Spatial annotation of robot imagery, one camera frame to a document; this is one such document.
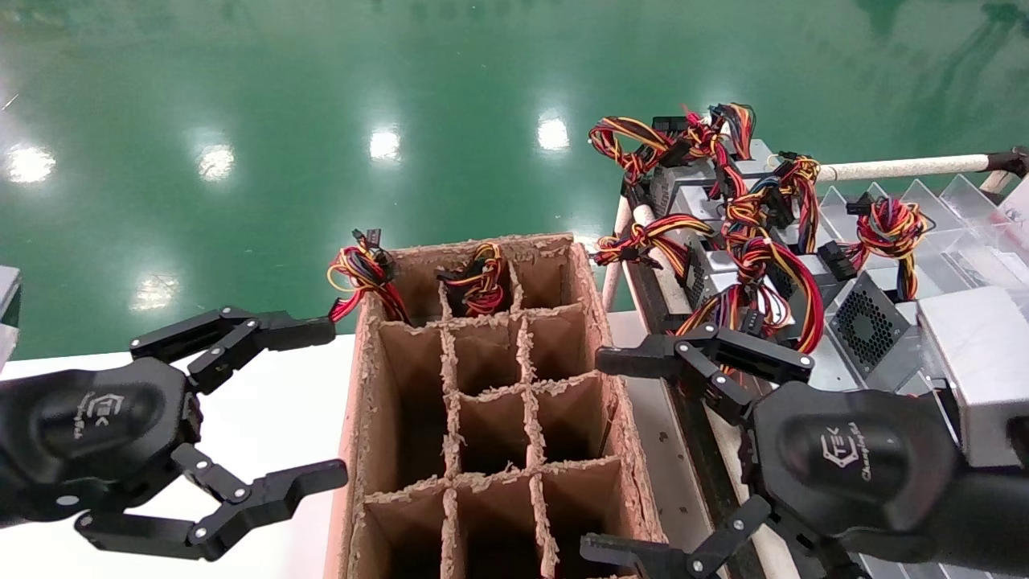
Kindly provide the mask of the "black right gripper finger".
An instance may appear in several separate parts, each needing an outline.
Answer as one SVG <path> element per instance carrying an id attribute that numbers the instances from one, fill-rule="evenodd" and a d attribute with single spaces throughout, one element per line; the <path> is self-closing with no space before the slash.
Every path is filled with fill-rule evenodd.
<path id="1" fill-rule="evenodd" d="M 833 534 L 845 527 L 845 521 L 839 519 L 844 509 L 845 499 L 833 495 L 754 495 L 694 551 L 663 543 L 587 534 L 580 540 L 580 555 L 586 560 L 630 567 L 641 578 L 713 578 L 762 524 L 778 524 L 790 538 L 808 534 L 824 576 L 842 578 L 845 552 L 833 540 Z"/>

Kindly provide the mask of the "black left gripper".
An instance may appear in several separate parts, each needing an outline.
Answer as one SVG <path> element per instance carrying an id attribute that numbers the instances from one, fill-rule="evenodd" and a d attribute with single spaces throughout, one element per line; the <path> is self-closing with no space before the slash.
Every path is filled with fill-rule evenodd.
<path id="1" fill-rule="evenodd" d="M 210 395 L 262 351 L 335 337 L 338 323 L 328 316 L 228 306 L 133 339 L 136 360 L 122 367 L 4 379 L 3 527 L 88 511 L 75 528 L 96 549 L 213 563 L 250 531 L 290 520 L 305 497 L 348 483 L 345 462 L 327 459 L 245 483 L 191 445 L 201 439 L 196 393 Z M 194 354 L 188 378 L 168 365 Z M 99 512 L 139 507 L 179 474 L 218 501 L 198 523 Z"/>

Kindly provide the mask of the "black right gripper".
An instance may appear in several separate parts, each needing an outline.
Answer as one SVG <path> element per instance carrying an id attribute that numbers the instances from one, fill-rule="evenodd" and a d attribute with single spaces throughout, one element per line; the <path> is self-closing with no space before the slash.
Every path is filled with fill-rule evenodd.
<path id="1" fill-rule="evenodd" d="M 751 488 L 791 546 L 883 560 L 974 560 L 968 472 L 937 404 L 881 391 L 818 391 L 809 355 L 723 326 L 600 346 L 609 376 L 697 386 L 728 424 L 751 411 Z M 783 384 L 757 399 L 728 369 Z"/>

